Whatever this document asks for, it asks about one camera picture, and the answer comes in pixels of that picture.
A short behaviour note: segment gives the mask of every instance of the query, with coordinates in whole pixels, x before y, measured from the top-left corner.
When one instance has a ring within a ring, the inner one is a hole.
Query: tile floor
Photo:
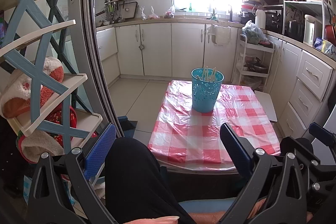
[[[169,81],[118,79],[110,88],[110,96],[118,116],[138,121],[135,139],[148,145]]]

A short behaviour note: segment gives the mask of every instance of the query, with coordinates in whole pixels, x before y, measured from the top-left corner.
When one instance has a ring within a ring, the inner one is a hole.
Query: red cloth
[[[277,135],[250,87],[221,85],[214,110],[200,113],[192,109],[192,83],[175,80],[168,85],[148,148],[177,169],[235,172],[219,137],[224,122],[253,147],[279,154]]]

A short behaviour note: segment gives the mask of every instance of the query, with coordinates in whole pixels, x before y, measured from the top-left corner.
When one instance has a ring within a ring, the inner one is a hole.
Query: plastic bag
[[[143,10],[145,9],[145,7],[140,7],[141,9],[141,18],[142,20],[146,20],[147,19],[147,16],[145,15],[145,13],[143,12]]]
[[[148,17],[149,19],[159,19],[160,17],[154,14],[154,8],[152,6],[152,13]]]
[[[174,18],[175,6],[171,6],[164,15],[164,18]]]
[[[263,31],[255,25],[252,20],[249,20],[242,28],[243,34],[247,36],[247,43],[258,45],[262,42],[263,46],[270,45]]]

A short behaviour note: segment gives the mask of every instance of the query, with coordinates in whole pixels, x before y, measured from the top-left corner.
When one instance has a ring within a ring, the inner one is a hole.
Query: drawer handle
[[[288,125],[289,129],[290,129],[291,131],[294,131],[294,130],[291,128],[291,126],[289,125],[289,122],[288,122],[288,120],[286,120],[286,123],[287,123],[287,125]]]
[[[300,97],[299,97],[299,100],[300,100],[301,104],[303,104],[308,109],[308,106],[302,101],[302,99]]]
[[[319,79],[319,77],[318,77],[317,75],[313,74],[313,72],[312,72],[311,70],[308,70],[308,69],[306,68],[306,71],[308,71],[308,73],[309,73],[310,75],[316,77],[317,80]]]

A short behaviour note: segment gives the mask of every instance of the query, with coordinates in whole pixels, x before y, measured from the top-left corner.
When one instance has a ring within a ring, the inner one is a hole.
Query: cabinet door
[[[272,36],[268,36],[268,39],[274,44],[274,54],[273,54],[271,69],[269,71],[269,76],[268,76],[267,83],[264,89],[264,92],[266,93],[269,93],[273,86],[274,79],[275,79],[278,66],[279,66],[279,62],[280,62],[282,43],[285,43],[281,39],[278,39]]]
[[[144,74],[171,77],[170,23],[141,24],[140,30]]]
[[[212,36],[205,36],[204,66],[215,68],[224,75],[224,82],[230,83],[235,62],[238,28],[231,27],[230,41],[226,45],[214,44]]]
[[[191,71],[203,67],[205,25],[171,24],[172,76],[191,78]]]
[[[289,101],[296,83],[302,49],[283,42],[280,63],[270,92],[277,117],[280,117]]]
[[[120,74],[143,75],[142,52],[139,48],[141,45],[139,25],[117,27],[115,33]]]
[[[101,61],[117,53],[118,49],[115,29],[109,28],[98,31],[97,44]]]

